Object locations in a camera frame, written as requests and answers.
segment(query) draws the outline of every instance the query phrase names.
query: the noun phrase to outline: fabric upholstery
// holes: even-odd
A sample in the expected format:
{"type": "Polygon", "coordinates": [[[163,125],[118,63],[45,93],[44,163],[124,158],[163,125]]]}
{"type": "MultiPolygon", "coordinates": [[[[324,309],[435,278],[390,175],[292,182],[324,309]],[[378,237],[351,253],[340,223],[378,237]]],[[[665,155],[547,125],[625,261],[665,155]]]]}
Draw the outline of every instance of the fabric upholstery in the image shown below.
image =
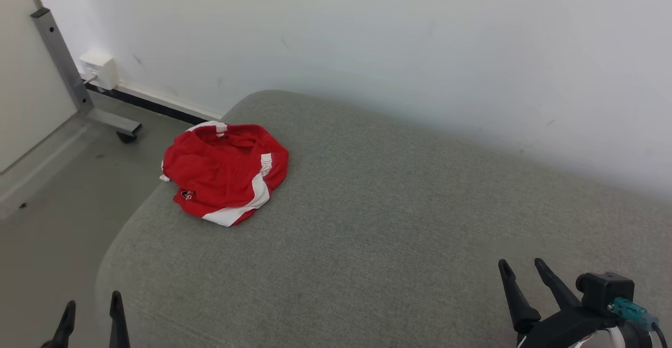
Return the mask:
{"type": "Polygon", "coordinates": [[[133,346],[511,347],[497,260],[547,317],[535,257],[573,290],[588,271],[634,279],[672,331],[666,205],[290,92],[252,94],[223,121],[284,145],[285,181],[233,228],[159,185],[101,264],[105,333],[120,290],[133,346]]]}

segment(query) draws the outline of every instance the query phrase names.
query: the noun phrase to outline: white door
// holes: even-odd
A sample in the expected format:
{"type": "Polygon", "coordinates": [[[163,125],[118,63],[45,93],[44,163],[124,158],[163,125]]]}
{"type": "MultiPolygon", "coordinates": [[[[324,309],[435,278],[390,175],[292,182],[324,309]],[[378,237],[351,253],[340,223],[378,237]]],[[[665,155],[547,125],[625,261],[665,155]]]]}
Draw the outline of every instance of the white door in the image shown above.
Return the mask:
{"type": "Polygon", "coordinates": [[[0,174],[76,111],[30,14],[34,0],[0,0],[0,174]]]}

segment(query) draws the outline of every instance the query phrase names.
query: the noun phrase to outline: teal connector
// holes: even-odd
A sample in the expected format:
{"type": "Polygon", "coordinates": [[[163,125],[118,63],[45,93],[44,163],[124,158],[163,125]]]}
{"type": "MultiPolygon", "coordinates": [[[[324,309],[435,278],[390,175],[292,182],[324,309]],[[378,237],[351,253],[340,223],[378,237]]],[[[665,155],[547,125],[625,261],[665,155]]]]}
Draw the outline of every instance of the teal connector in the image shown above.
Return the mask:
{"type": "Polygon", "coordinates": [[[652,323],[658,325],[658,317],[648,314],[645,308],[625,298],[616,298],[614,303],[609,305],[609,308],[617,316],[643,325],[647,331],[653,331],[652,323]]]}

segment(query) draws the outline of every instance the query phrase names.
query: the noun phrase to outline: scuff mark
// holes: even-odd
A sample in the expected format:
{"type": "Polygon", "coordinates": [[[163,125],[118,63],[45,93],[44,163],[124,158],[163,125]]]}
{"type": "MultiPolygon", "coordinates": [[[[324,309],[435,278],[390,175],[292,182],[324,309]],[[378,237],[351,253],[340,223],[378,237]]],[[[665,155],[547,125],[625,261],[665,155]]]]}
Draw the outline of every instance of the scuff mark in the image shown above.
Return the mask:
{"type": "Polygon", "coordinates": [[[168,92],[170,92],[170,93],[173,94],[174,96],[180,96],[180,93],[178,93],[178,92],[175,90],[175,88],[170,87],[170,86],[164,86],[164,88],[165,88],[166,90],[168,90],[168,92]]]}
{"type": "Polygon", "coordinates": [[[425,30],[425,37],[432,38],[434,37],[434,31],[436,30],[436,20],[430,20],[427,23],[427,29],[425,30]]]}
{"type": "Polygon", "coordinates": [[[292,51],[292,49],[290,49],[290,45],[287,45],[287,41],[285,41],[285,35],[280,36],[280,41],[282,41],[282,44],[285,45],[286,49],[292,51]]]}
{"type": "Polygon", "coordinates": [[[144,67],[144,63],[142,63],[142,59],[138,58],[135,54],[132,54],[133,59],[140,65],[142,70],[147,71],[147,69],[144,67]]]}

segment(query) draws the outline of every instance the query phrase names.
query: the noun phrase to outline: cable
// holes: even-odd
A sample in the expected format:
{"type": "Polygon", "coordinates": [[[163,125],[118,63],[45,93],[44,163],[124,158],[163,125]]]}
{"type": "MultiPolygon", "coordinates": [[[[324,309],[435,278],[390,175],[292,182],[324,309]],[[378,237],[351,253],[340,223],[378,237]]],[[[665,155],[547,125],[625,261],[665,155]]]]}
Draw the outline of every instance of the cable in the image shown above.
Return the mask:
{"type": "Polygon", "coordinates": [[[663,332],[660,330],[660,327],[658,327],[658,324],[651,323],[651,327],[653,327],[653,331],[656,331],[658,334],[658,339],[660,339],[663,348],[667,348],[667,341],[665,341],[665,336],[663,336],[663,332]]]}
{"type": "Polygon", "coordinates": [[[84,81],[84,85],[88,85],[89,83],[93,82],[96,79],[98,79],[98,75],[93,75],[93,78],[84,81]]]}

